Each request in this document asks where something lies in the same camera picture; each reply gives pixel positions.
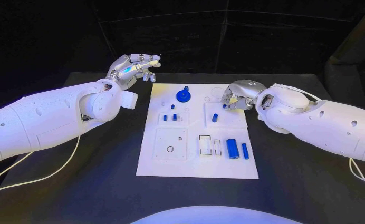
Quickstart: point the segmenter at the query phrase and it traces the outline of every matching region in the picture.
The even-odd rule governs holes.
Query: blue object
[[[230,159],[240,158],[240,153],[238,153],[238,147],[237,147],[235,139],[228,139],[227,140],[227,148],[228,148]]]
[[[247,151],[247,144],[245,143],[243,143],[243,149],[244,149],[244,157],[245,157],[245,159],[250,159],[250,157],[248,157],[248,151]]]
[[[179,102],[185,103],[191,100],[191,98],[192,98],[192,95],[189,92],[189,87],[185,86],[185,89],[182,91],[179,91],[176,94],[176,99]]]
[[[217,122],[217,120],[218,120],[218,114],[215,113],[212,121]]]

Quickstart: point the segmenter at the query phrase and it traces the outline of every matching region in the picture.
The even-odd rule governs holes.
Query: table
[[[93,82],[106,73],[72,73],[65,86]],[[282,83],[329,99],[318,77],[302,75],[159,74],[159,83],[231,83],[251,79]],[[365,189],[348,159],[276,133],[247,111],[258,180],[137,177],[152,83],[139,81],[134,110],[81,136],[64,170],[48,180],[0,191],[0,221],[16,223],[130,223],[178,207],[196,205],[256,209],[303,223],[364,222]],[[48,176],[64,164],[77,140],[35,152],[3,185]]]

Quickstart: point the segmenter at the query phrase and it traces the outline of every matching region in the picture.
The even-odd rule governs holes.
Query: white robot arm
[[[270,88],[251,80],[235,81],[222,96],[225,109],[250,110],[279,133],[345,157],[365,160],[365,110],[332,101],[310,101],[305,91],[274,84]],[[238,101],[230,104],[235,95]]]
[[[0,160],[51,148],[113,120],[120,107],[134,109],[137,94],[126,91],[137,78],[155,82],[150,67],[160,57],[131,54],[113,63],[107,76],[23,97],[0,109]]]

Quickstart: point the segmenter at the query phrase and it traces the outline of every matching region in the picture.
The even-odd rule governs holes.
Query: white board
[[[176,93],[185,86],[192,98],[181,103]],[[219,103],[227,87],[227,84],[153,84],[137,176],[258,179],[245,113],[224,110]],[[231,138],[237,141],[238,159],[230,159],[228,155],[227,139]]]

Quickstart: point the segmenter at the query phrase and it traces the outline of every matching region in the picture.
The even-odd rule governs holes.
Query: robotic hand
[[[310,101],[305,94],[316,99]],[[235,95],[237,102],[230,104]],[[274,84],[270,88],[251,80],[230,84],[225,109],[250,110],[279,133],[292,133],[302,141],[345,157],[365,160],[365,110],[320,100],[300,89]]]
[[[137,78],[156,81],[156,55],[131,54],[113,63],[107,76],[23,97],[0,109],[0,160],[51,148],[113,120],[120,107],[134,109],[137,94],[126,91]]]

